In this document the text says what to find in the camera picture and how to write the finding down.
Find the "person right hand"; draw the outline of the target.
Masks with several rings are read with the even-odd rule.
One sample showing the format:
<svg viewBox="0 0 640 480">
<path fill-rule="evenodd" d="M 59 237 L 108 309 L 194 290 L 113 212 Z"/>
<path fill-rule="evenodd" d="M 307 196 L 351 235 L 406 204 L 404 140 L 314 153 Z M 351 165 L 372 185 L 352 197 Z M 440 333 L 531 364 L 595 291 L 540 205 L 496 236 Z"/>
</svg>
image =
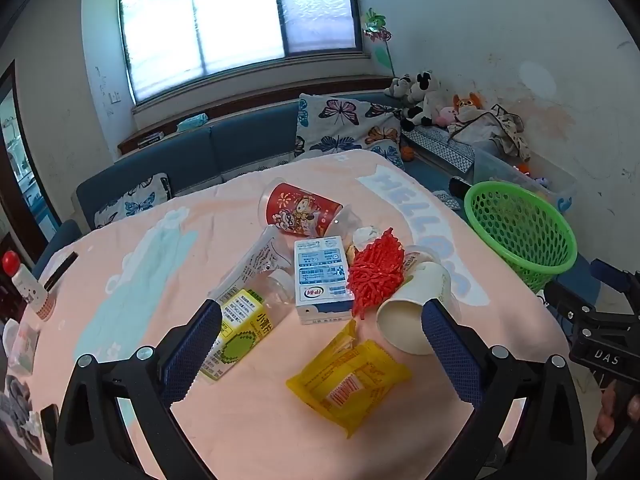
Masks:
<svg viewBox="0 0 640 480">
<path fill-rule="evenodd" d="M 593 435 L 598 443 L 603 443 L 615 429 L 615 419 L 622 412 L 620 402 L 617 400 L 617 382 L 613 380 L 604 390 L 601 396 L 601 407 L 597 417 Z M 627 416 L 632 422 L 639 421 L 640 398 L 634 396 L 628 403 Z"/>
</svg>

